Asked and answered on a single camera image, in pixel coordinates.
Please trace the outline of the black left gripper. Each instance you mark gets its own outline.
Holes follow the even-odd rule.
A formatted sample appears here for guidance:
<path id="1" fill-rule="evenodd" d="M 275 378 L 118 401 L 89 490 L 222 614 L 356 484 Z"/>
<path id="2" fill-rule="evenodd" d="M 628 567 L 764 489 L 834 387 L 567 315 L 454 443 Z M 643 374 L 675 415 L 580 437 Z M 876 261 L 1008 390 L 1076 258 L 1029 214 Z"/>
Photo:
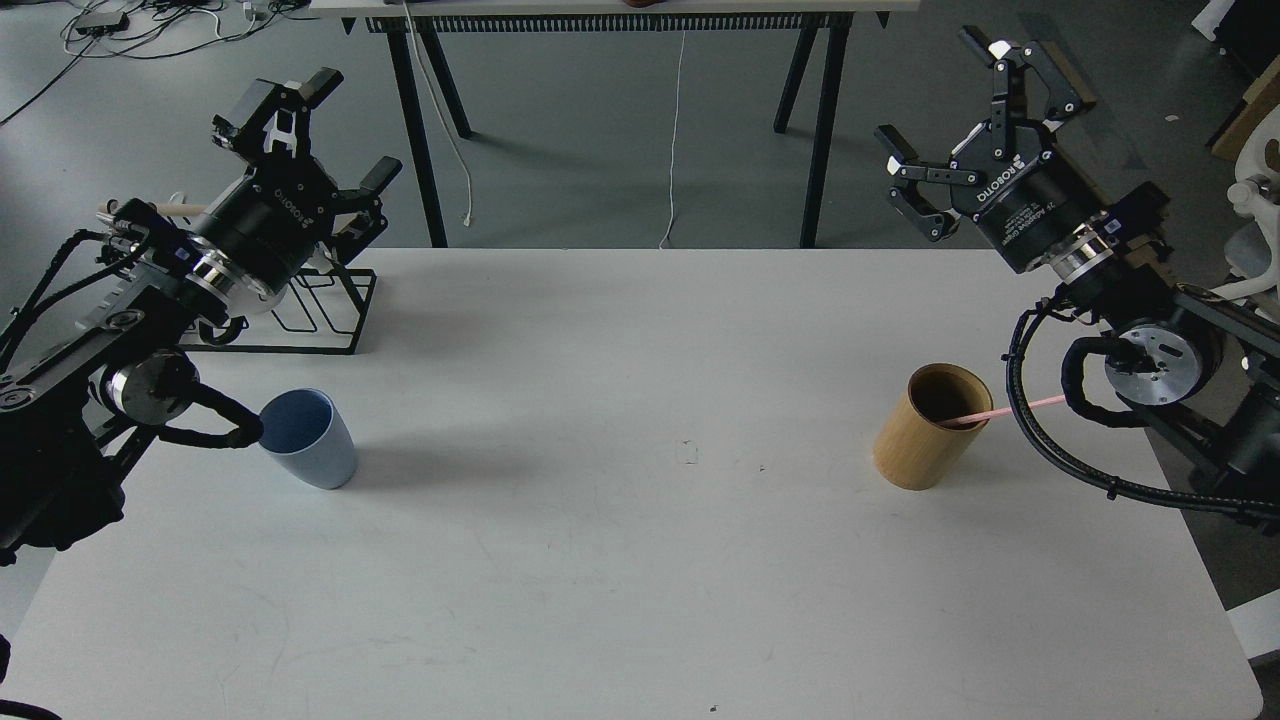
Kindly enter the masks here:
<path id="1" fill-rule="evenodd" d="M 310 120 L 343 82 L 321 68 L 301 83 L 255 79 L 229 117 L 212 118 L 212 142 L 244 161 L 273 152 L 311 155 Z M 330 251 L 364 251 L 387 228 L 381 193 L 401 173 L 384 156 L 352 190 L 338 190 L 315 160 L 264 160 L 251 167 L 195 220 L 197 245 L 218 279 L 195 274 L 228 313 L 262 313 L 326 241 Z M 333 231 L 339 217 L 347 223 Z"/>

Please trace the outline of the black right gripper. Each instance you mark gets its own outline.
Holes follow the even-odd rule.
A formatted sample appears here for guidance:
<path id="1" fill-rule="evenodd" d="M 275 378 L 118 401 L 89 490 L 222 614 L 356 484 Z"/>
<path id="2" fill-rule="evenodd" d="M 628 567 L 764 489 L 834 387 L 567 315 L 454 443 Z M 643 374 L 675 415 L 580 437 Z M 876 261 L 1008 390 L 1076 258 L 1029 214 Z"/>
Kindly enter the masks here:
<path id="1" fill-rule="evenodd" d="M 1050 250 L 1084 222 L 1100 214 L 1105 200 L 1097 186 L 1060 151 L 1036 158 L 1018 154 L 1015 135 L 1032 128 L 1055 135 L 1070 120 L 1096 108 L 1096 95 L 1083 74 L 1053 42 L 1032 40 L 1019 45 L 991 38 L 977 26 L 957 32 L 966 49 L 992 72 L 992 99 L 986 124 L 977 124 L 952 151 L 948 163 L 923 161 L 905 136 L 891 124 L 876 127 L 876 138 L 888 151 L 892 177 L 890 205 L 928 241 L 952 236 L 961 218 L 974 222 L 1005 263 L 1016 273 L 1044 264 Z M 1029 113 L 1027 79 L 1034 76 L 1046 91 L 1044 109 Z M 991 173 L 961 168 L 959 151 L 978 135 L 989 136 L 993 159 L 1011 159 Z M 923 184 L 960 190 L 960 205 L 937 208 Z"/>

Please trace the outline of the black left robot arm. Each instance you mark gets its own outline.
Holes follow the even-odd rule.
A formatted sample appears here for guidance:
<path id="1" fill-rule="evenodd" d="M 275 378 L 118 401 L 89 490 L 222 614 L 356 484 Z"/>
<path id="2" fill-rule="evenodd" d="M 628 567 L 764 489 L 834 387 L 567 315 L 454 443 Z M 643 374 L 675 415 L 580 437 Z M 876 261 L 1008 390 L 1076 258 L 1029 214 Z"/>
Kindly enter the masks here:
<path id="1" fill-rule="evenodd" d="M 183 351 L 192 329 L 229 329 L 276 306 L 306 268 L 347 281 L 384 229 L 381 192 L 401 172 L 380 159 L 342 190 L 312 156 L 314 110 L 343 82 L 256 79 L 212 141 L 244 173 L 189 228 L 132 199 L 101 214 L 102 269 L 51 292 L 37 283 L 3 332 L 3 564 L 26 547 L 68 550 L 123 516 L 123 483 L 156 441 L 243 448 L 262 423 L 206 386 Z"/>

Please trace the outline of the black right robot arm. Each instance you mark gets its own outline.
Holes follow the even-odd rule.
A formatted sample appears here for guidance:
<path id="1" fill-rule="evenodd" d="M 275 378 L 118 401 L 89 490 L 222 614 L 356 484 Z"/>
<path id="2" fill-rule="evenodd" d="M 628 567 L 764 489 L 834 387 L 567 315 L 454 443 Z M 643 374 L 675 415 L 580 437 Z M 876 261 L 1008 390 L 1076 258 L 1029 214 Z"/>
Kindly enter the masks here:
<path id="1" fill-rule="evenodd" d="M 1052 466 L 1110 497 L 1213 512 L 1277 533 L 1277 324 L 1224 293 L 1175 281 L 1161 225 L 1169 196 L 1146 182 L 1106 200 L 1057 146 L 1056 129 L 1094 101 L 1048 44 L 996 41 L 975 26 L 963 42 L 993 76 L 989 114 L 943 163 L 923 161 L 892 126 L 896 211 L 928 240 L 970 222 L 1018 273 L 1041 266 L 1055 292 L 1024 311 L 1004 355 L 1012 415 Z M 1066 451 L 1036 419 L 1023 365 L 1047 318 L 1091 314 L 1103 329 L 1065 351 L 1066 405 L 1107 428 L 1149 428 L 1196 469 L 1188 492 L 1137 484 Z"/>

